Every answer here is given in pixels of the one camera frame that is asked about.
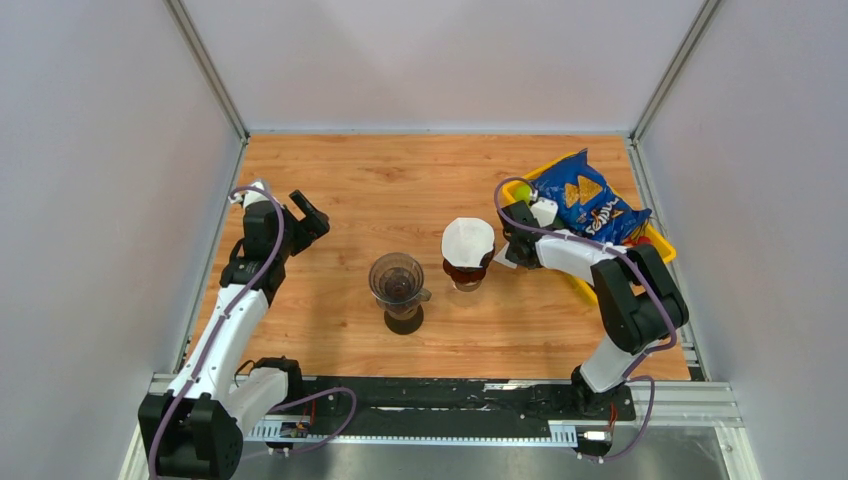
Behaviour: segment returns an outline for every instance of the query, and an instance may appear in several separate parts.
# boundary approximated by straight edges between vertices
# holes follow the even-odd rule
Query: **white wall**
[[[115,478],[239,143],[164,3],[0,5],[0,465]]]
[[[763,478],[845,478],[848,3],[724,3],[646,162]]]
[[[701,0],[185,0],[251,129],[625,130]]]

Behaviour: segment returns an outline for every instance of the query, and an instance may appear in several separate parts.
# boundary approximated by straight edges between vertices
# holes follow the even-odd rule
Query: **snack bag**
[[[651,216],[633,210],[589,166],[588,150],[565,157],[533,181],[539,195],[557,202],[559,216],[575,233],[620,245]]]

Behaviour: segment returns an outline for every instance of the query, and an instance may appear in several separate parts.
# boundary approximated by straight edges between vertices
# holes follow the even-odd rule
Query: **green ball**
[[[526,183],[522,184],[520,187],[515,189],[514,196],[516,200],[522,200],[524,203],[530,203],[530,200],[533,197],[533,189]]]

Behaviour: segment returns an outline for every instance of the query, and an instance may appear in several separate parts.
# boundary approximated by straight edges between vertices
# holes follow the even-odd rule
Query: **robotic arm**
[[[523,201],[504,207],[503,213],[522,225],[540,228],[537,215]],[[615,255],[590,245],[522,230],[503,219],[502,223],[509,245],[500,256],[506,263],[560,270],[594,287],[606,335],[592,356],[572,372],[571,379],[577,387],[579,410],[589,412],[608,403],[645,350],[669,336],[660,312],[647,293],[633,292],[632,285],[638,285],[638,281]],[[560,232],[570,234],[567,230]],[[656,248],[611,248],[626,254],[638,266],[674,327],[686,324],[689,310]]]
[[[263,181],[253,187],[270,193]],[[212,317],[194,353],[163,395],[148,394],[138,409],[145,449],[150,454],[165,412],[176,401],[175,392],[190,384],[173,416],[164,426],[156,454],[160,475],[189,478],[230,478],[238,466],[244,434],[274,405],[302,396],[298,363],[285,357],[261,359],[247,381],[231,388],[237,364],[250,335],[268,312],[285,279],[285,262],[330,230],[327,215],[315,209],[295,190],[289,197],[305,214],[297,220],[283,205],[285,230],[280,248],[268,270],[238,298],[273,253],[279,234],[274,205],[260,193],[249,191],[237,199],[244,207],[244,238],[236,242],[221,274],[221,289]],[[229,318],[217,319],[238,299]],[[214,343],[207,347],[210,339]],[[193,375],[197,365],[200,373]]]

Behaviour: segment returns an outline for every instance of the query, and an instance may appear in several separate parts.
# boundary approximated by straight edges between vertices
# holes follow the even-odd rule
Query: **black wire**
[[[236,373],[233,374],[233,382],[236,384],[236,388],[238,388],[238,379],[236,378],[236,376],[238,376],[238,374],[241,373],[242,370],[244,370],[244,367],[250,365],[251,363],[253,364],[253,368],[256,368],[256,362],[254,362],[253,360],[248,360],[242,363],[241,366],[236,370]]]

